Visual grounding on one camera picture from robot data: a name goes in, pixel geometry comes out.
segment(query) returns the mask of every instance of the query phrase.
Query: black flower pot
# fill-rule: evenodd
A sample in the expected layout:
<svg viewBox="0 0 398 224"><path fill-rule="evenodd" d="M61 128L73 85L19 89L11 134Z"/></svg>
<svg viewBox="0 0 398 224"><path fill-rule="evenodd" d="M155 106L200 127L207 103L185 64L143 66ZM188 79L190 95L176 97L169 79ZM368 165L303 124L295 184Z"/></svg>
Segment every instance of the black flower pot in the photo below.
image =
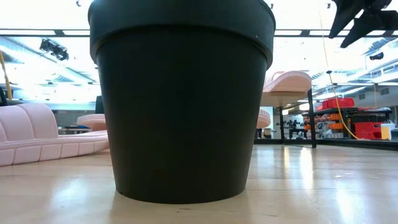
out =
<svg viewBox="0 0 398 224"><path fill-rule="evenodd" d="M263 0L95 0L116 190L199 203L246 185L275 20Z"/></svg>

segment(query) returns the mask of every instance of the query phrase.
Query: red storage bin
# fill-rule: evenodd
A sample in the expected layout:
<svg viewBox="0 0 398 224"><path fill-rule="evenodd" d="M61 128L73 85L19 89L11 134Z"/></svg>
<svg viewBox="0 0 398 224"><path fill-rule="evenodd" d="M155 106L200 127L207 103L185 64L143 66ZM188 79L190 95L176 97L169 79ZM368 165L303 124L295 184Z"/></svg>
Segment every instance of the red storage bin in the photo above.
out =
<svg viewBox="0 0 398 224"><path fill-rule="evenodd" d="M354 99L352 98L339 98L338 104L340 108L352 108L355 106ZM336 98L330 98L322 102L322 109L337 108Z"/></svg>
<svg viewBox="0 0 398 224"><path fill-rule="evenodd" d="M355 135L360 139L381 139L381 133L355 133Z"/></svg>
<svg viewBox="0 0 398 224"><path fill-rule="evenodd" d="M381 133L381 122L358 122L354 123L356 133Z"/></svg>

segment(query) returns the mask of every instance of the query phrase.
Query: pink curved bench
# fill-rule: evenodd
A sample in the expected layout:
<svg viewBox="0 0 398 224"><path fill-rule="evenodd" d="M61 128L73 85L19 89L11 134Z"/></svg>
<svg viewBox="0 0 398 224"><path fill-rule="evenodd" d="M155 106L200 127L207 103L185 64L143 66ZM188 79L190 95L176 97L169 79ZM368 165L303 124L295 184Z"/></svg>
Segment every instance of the pink curved bench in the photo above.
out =
<svg viewBox="0 0 398 224"><path fill-rule="evenodd" d="M77 119L76 123L89 127L93 131L106 130L105 114L91 114L81 116Z"/></svg>
<svg viewBox="0 0 398 224"><path fill-rule="evenodd" d="M106 131L58 135L45 104L0 107L0 166L81 156L109 148Z"/></svg>
<svg viewBox="0 0 398 224"><path fill-rule="evenodd" d="M277 72L266 76L264 92L290 91L307 92L311 89L311 77L300 71Z"/></svg>
<svg viewBox="0 0 398 224"><path fill-rule="evenodd" d="M257 128L266 128L271 124L271 118L268 112L260 110L257 120Z"/></svg>

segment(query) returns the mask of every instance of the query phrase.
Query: light wood floor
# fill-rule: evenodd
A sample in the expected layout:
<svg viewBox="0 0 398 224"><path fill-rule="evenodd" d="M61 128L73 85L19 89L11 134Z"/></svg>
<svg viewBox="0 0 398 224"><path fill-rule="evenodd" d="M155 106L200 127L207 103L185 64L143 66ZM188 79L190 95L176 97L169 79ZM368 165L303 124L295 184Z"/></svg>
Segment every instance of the light wood floor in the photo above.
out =
<svg viewBox="0 0 398 224"><path fill-rule="evenodd" d="M109 151L0 168L0 223L397 223L398 152L255 146L246 191L162 205L115 192Z"/></svg>

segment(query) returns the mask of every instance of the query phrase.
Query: ceiling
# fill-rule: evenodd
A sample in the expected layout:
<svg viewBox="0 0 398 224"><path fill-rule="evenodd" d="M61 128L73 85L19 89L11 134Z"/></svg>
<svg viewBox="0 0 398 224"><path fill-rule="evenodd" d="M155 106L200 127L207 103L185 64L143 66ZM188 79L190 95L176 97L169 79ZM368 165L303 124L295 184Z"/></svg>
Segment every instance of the ceiling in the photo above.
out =
<svg viewBox="0 0 398 224"><path fill-rule="evenodd" d="M87 11L92 0L13 0L0 7L0 29L89 29ZM273 5L277 29L329 29L336 7L327 0L265 0ZM389 9L398 9L398 0ZM7 72L18 98L63 101L95 101L100 94L98 71L89 55L88 37L49 37L68 49L70 59L56 61L39 50L41 37L1 37L0 50L6 53ZM330 92L325 72L333 70L334 82L362 83L375 78L394 80L398 61L395 38L367 37L347 49L339 46L343 38L276 37L274 64L268 74L278 71L303 70L313 78L314 92ZM383 60L369 60L369 55L383 51ZM4 77L0 72L0 83ZM341 91L358 87L345 86Z"/></svg>

